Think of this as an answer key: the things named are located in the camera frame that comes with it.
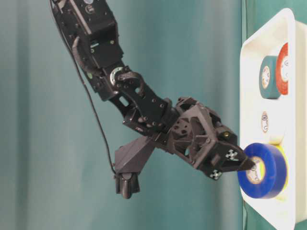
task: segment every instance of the wire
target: wire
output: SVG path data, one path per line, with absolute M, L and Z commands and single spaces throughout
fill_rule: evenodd
M 50 7 L 50 12 L 51 12 L 51 15 L 52 15 L 52 19 L 53 19 L 53 21 L 54 21 L 54 23 L 55 23 L 55 25 L 56 25 L 56 27 L 57 27 L 57 29 L 58 29 L 58 32 L 59 32 L 59 34 L 60 34 L 60 37 L 61 37 L 61 39 L 62 39 L 62 41 L 63 41 L 65 47 L 67 48 L 68 53 L 70 54 L 70 56 L 71 56 L 71 58 L 72 58 L 73 64 L 74 64 L 74 66 L 75 66 L 75 68 L 76 68 L 76 71 L 77 71 L 77 73 L 78 73 L 79 80 L 80 80 L 81 84 L 83 85 L 84 90 L 85 90 L 85 92 L 86 92 L 86 95 L 87 95 L 87 97 L 88 97 L 88 100 L 89 100 L 89 102 L 90 102 L 90 104 L 91 104 L 93 113 L 94 113 L 94 115 L 95 115 L 96 121 L 97 121 L 97 123 L 98 123 L 100 132 L 101 132 L 101 134 L 102 134 L 102 137 L 103 137 L 103 140 L 104 140 L 104 143 L 105 143 L 105 146 L 106 146 L 107 157 L 108 157 L 108 161 L 109 161 L 109 164 L 110 164 L 110 168 L 111 168 L 112 172 L 113 172 L 114 174 L 116 174 L 116 172 L 115 172 L 115 170 L 114 170 L 114 168 L 113 168 L 113 165 L 112 165 L 112 160 L 111 160 L 111 154 L 110 154 L 109 144 L 108 144 L 108 141 L 107 141 L 107 139 L 106 139 L 106 135 L 105 135 L 105 133 L 104 133 L 104 130 L 103 130 L 102 126 L 101 126 L 100 119 L 99 119 L 98 114 L 97 114 L 97 111 L 96 111 L 96 109 L 95 109 L 95 105 L 94 105 L 94 102 L 93 102 L 93 100 L 92 100 L 91 94 L 90 94 L 90 92 L 89 92 L 89 90 L 88 90 L 88 88 L 87 88 L 87 86 L 86 86 L 86 84 L 85 84 L 85 82 L 84 82 L 84 80 L 83 80 L 83 78 L 82 78 L 82 75 L 81 75 L 80 70 L 79 70 L 79 68 L 78 68 L 77 62 L 76 62 L 76 60 L 75 60 L 75 58 L 74 58 L 74 56 L 73 56 L 73 54 L 72 54 L 72 51 L 71 51 L 71 49 L 70 49 L 70 47 L 69 47 L 69 45 L 68 45 L 68 42 L 67 42 L 67 40 L 65 39 L 65 37 L 64 37 L 64 35 L 63 35 L 63 32 L 62 32 L 62 30 L 61 30 L 61 28 L 60 28 L 60 26 L 59 26 L 57 20 L 55 19 L 55 15 L 54 15 L 53 10 L 52 10 L 52 2 L 53 2 L 53 1 L 52 1 L 52 0 L 48 0 L 48 1 L 49 1 L 49 7 Z M 58 11 L 60 12 L 59 6 L 58 6 L 57 4 L 55 4 L 55 6 L 57 7 Z
M 80 54 L 79 54 L 79 51 L 78 51 L 79 41 L 80 41 L 80 37 L 77 36 L 75 38 L 75 40 L 73 41 L 73 45 L 72 45 L 72 48 L 71 48 L 71 52 L 72 52 L 74 59 L 78 62 L 81 69 L 83 69 L 85 72 L 93 74 L 94 76 L 101 76 L 101 74 L 102 74 L 101 70 L 90 68 L 90 67 L 86 66 L 84 64 L 84 62 L 82 61 Z

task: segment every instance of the green curtain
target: green curtain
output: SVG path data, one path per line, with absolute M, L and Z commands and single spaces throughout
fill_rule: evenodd
M 239 130 L 240 0 L 108 0 L 124 62 L 160 97 L 191 96 Z M 0 8 L 0 229 L 242 229 L 235 173 L 217 183 L 155 150 L 115 194 L 105 147 L 47 0 Z M 138 137 L 93 95 L 111 151 Z
M 306 0 L 242 0 L 242 41 L 248 39 L 283 8 L 290 8 L 294 12 L 296 20 L 307 23 Z M 247 203 L 243 207 L 244 229 L 275 229 Z M 307 221 L 298 223 L 295 229 L 307 229 Z

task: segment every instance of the robotic arm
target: robotic arm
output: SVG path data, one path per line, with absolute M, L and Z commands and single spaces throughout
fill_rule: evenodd
M 106 0 L 52 1 L 60 34 L 93 90 L 118 108 L 124 125 L 142 135 L 115 152 L 118 194 L 130 198 L 140 191 L 138 175 L 155 148 L 178 155 L 213 180 L 254 166 L 216 112 L 190 97 L 173 107 L 124 65 L 117 22 Z

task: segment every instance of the mechanical linkage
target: mechanical linkage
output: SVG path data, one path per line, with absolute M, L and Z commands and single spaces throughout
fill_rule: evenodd
M 118 108 L 125 126 L 142 135 L 115 152 L 118 194 L 130 198 L 140 191 L 138 175 L 155 148 L 178 155 L 213 180 L 254 166 L 216 112 L 190 97 L 173 107 L 124 65 L 117 22 L 105 0 L 53 3 L 60 32 L 93 90 Z

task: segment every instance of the tape roll core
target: tape roll core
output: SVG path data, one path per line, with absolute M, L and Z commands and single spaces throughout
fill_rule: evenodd
M 259 89 L 265 99 L 278 99 L 280 93 L 276 86 L 277 56 L 266 56 L 261 64 L 259 73 Z
M 244 152 L 256 165 L 251 170 L 238 172 L 242 190 L 252 198 L 276 197 L 283 190 L 287 178 L 282 153 L 273 145 L 260 143 L 247 146 Z

